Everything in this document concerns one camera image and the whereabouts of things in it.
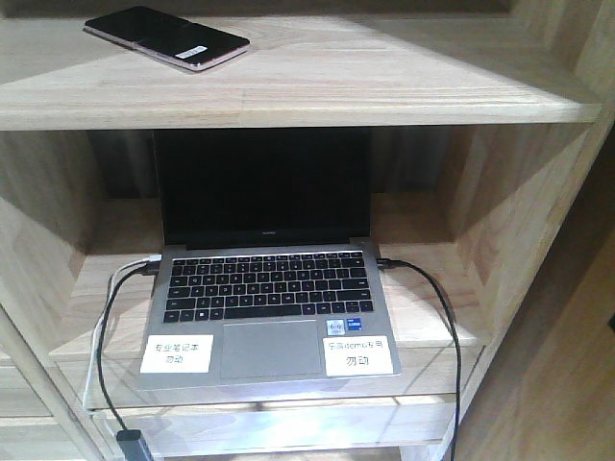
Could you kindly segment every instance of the silver laptop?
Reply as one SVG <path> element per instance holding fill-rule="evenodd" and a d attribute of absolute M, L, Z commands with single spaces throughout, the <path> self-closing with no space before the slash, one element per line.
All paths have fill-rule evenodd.
<path fill-rule="evenodd" d="M 400 370 L 367 128 L 154 133 L 165 248 L 142 390 Z"/>

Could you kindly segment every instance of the sticker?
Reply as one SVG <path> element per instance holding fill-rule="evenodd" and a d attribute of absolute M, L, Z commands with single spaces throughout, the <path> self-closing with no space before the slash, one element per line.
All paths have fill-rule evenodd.
<path fill-rule="evenodd" d="M 327 321 L 327 334 L 329 336 L 343 336 L 346 334 L 346 328 L 344 328 L 343 320 L 328 320 Z"/>
<path fill-rule="evenodd" d="M 392 375 L 386 336 L 323 338 L 327 376 Z"/>
<path fill-rule="evenodd" d="M 151 335 L 141 372 L 208 373 L 212 345 L 212 334 Z"/>
<path fill-rule="evenodd" d="M 207 49 L 208 49 L 207 46 L 199 45 L 199 46 L 195 46 L 192 49 L 184 51 L 183 53 L 179 53 L 175 55 L 175 57 L 179 58 L 180 60 L 185 60 L 186 58 L 189 58 L 191 56 L 198 55 L 199 53 L 203 53 Z"/>
<path fill-rule="evenodd" d="M 361 319 L 348 319 L 347 322 L 349 331 L 361 331 L 363 329 Z"/>

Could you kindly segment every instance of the laptop screen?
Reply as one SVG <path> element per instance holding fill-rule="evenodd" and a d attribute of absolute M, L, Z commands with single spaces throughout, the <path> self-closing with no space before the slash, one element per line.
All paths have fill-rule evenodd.
<path fill-rule="evenodd" d="M 369 235 L 369 133 L 155 131 L 165 244 L 293 245 Z"/>

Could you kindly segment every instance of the smartphone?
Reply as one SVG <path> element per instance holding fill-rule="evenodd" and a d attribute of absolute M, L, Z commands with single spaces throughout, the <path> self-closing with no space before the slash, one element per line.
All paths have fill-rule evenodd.
<path fill-rule="evenodd" d="M 244 53 L 250 40 L 147 7 L 86 21 L 84 30 L 161 61 L 199 72 Z"/>

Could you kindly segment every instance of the laptop keyboard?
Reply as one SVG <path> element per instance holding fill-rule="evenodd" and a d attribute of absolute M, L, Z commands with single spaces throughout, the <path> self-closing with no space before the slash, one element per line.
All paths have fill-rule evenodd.
<path fill-rule="evenodd" d="M 174 259 L 164 322 L 374 310 L 362 252 Z"/>

